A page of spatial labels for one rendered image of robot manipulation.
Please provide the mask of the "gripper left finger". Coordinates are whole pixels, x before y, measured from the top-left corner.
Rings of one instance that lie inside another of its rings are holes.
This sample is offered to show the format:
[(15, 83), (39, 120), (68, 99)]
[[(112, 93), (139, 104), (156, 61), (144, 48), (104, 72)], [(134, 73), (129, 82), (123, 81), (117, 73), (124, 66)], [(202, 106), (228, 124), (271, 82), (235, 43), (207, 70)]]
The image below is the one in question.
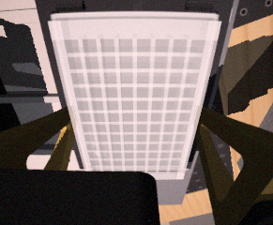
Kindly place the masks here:
[(28, 157), (60, 130), (53, 153), (43, 170), (67, 171), (75, 137), (68, 106), (37, 120), (1, 131), (0, 168), (28, 170)]

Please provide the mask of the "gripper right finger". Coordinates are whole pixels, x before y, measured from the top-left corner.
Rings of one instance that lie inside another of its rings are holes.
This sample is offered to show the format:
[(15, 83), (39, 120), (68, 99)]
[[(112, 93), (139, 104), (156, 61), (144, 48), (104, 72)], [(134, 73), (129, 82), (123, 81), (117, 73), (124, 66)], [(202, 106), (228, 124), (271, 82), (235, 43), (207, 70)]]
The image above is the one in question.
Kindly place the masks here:
[[(243, 158), (235, 181), (207, 128)], [(238, 225), (256, 203), (273, 200), (273, 132), (203, 106), (195, 137), (215, 225)]]

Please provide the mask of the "light grey machine housing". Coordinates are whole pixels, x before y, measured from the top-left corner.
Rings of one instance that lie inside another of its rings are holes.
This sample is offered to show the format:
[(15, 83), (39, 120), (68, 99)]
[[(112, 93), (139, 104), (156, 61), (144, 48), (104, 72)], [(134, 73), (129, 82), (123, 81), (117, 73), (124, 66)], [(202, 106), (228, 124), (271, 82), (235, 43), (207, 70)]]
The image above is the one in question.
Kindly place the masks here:
[[(203, 104), (211, 110), (238, 2), (239, 0), (0, 0), (0, 132), (67, 107), (48, 25), (51, 14), (63, 12), (184, 11), (219, 14), (222, 23)], [(184, 179), (156, 180), (159, 205), (182, 204), (198, 153), (194, 137)]]

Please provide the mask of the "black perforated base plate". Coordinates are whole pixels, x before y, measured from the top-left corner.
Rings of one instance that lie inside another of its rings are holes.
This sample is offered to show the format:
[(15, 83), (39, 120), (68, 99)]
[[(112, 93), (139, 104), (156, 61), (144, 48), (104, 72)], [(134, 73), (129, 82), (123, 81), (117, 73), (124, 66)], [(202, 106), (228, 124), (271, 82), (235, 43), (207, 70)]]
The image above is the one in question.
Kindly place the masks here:
[[(264, 17), (270, 15), (273, 15), (273, 0), (239, 0), (233, 29), (263, 19)], [(211, 110), (224, 115), (219, 87), (215, 95)], [(234, 179), (229, 145), (210, 130), (209, 133), (216, 146), (217, 152), (220, 155), (220, 158), (222, 159), (223, 164), (229, 171), (229, 174)], [(190, 194), (205, 189), (207, 189), (207, 186), (199, 154), (190, 178), (186, 194)]]

